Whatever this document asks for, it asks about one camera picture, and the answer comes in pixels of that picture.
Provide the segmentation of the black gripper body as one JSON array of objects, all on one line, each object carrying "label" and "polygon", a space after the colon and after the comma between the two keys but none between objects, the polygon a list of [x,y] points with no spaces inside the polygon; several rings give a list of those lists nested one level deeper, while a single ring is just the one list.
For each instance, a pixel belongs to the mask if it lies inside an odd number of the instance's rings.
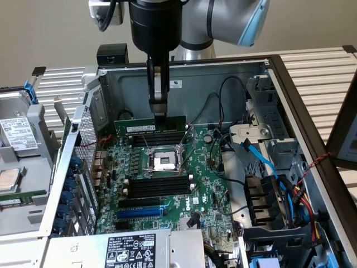
[{"label": "black gripper body", "polygon": [[153,60],[178,47],[182,34],[181,1],[130,1],[132,40]]}]

